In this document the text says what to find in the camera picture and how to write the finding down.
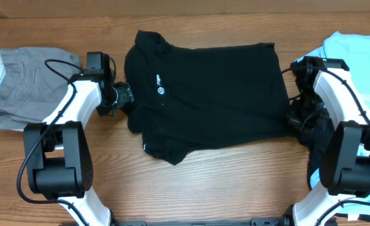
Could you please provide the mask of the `black polo shirt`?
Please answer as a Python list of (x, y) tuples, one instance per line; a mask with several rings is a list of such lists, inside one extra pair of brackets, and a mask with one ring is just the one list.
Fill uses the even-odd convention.
[(170, 164), (192, 151), (295, 135), (273, 43), (189, 49), (139, 31), (124, 73), (134, 96), (128, 129)]

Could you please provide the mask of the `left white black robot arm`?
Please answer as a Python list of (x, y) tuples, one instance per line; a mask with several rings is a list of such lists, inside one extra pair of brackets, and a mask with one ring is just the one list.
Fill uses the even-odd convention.
[(16, 180), (24, 201), (34, 202), (22, 191), (26, 173), (31, 191), (44, 196), (41, 203), (61, 205), (77, 225), (115, 225), (114, 214), (92, 187), (94, 169), (84, 132), (107, 94), (112, 95), (112, 111), (134, 101), (127, 82), (108, 84), (100, 77), (77, 74), (68, 81), (57, 108), (43, 122), (25, 127), (25, 159)]

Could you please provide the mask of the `light blue printed t-shirt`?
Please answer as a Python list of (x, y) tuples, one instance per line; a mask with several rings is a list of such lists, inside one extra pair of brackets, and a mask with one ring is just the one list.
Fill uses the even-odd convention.
[[(364, 102), (370, 110), (370, 36), (364, 35), (343, 35), (336, 31), (329, 38), (324, 40), (321, 47), (306, 54), (303, 57), (320, 57), (343, 59), (350, 68), (352, 83), (357, 89), (356, 94), (362, 97), (360, 103)], [(313, 146), (310, 149), (310, 159), (307, 169), (308, 185), (313, 188), (319, 182), (319, 164), (322, 159), (323, 148)], [(370, 202), (370, 195), (365, 199)], [(348, 205), (341, 208), (339, 216), (358, 214), (361, 219), (363, 215), (370, 216), (370, 207), (362, 205)]]

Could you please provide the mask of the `folded grey shirt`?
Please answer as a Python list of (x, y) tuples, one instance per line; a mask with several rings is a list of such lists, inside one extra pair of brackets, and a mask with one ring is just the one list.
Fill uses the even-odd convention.
[(78, 55), (59, 48), (3, 48), (0, 54), (6, 68), (0, 86), (0, 110), (28, 124), (42, 122), (67, 93), (67, 82), (49, 70), (45, 61), (80, 65)]

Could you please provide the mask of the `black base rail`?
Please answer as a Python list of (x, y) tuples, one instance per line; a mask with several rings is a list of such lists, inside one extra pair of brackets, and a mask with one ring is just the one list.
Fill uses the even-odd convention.
[(114, 222), (116, 226), (280, 226), (290, 225), (282, 218), (252, 218), (247, 221), (206, 221), (206, 222), (145, 222), (123, 221)]

